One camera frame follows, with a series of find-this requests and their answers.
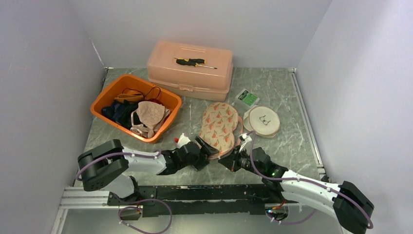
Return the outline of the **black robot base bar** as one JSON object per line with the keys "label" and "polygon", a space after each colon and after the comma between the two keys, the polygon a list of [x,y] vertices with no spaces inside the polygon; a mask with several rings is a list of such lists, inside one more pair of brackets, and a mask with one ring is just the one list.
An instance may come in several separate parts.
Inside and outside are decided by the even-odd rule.
{"label": "black robot base bar", "polygon": [[143,217],[168,215],[168,204],[174,215],[234,214],[262,215],[272,206],[280,205],[281,194],[264,184],[193,185],[193,186],[139,186],[140,195],[132,198],[108,196],[109,206],[127,206],[133,202],[143,208]]}

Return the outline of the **beige lace bra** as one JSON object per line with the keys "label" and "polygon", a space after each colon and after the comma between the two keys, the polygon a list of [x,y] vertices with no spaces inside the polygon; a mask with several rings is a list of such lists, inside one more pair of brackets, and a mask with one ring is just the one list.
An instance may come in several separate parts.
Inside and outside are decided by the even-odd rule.
{"label": "beige lace bra", "polygon": [[162,104],[152,101],[138,103],[138,108],[131,113],[130,131],[144,138],[152,138],[160,130],[170,110]]}

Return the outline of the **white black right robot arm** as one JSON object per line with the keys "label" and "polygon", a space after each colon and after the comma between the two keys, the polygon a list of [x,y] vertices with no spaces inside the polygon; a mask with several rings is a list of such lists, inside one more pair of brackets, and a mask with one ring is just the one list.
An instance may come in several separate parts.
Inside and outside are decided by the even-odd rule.
{"label": "white black right robot arm", "polygon": [[261,147],[249,154],[236,147],[218,162],[232,172],[244,169],[260,176],[274,202],[285,199],[312,207],[333,217],[352,234],[364,234],[373,228],[373,203],[349,181],[337,184],[300,175],[272,162]]}

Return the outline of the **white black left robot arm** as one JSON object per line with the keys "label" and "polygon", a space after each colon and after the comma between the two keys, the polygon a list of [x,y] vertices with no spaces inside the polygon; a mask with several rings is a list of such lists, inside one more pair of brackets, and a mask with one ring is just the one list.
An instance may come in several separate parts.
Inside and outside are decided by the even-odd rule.
{"label": "white black left robot arm", "polygon": [[112,139],[78,157],[79,170],[75,178],[87,192],[105,189],[132,205],[142,199],[142,190],[136,179],[126,176],[125,172],[168,176],[188,166],[198,171],[217,153],[218,149],[198,136],[191,141],[181,135],[175,149],[155,152],[132,150],[122,146],[120,140]]}

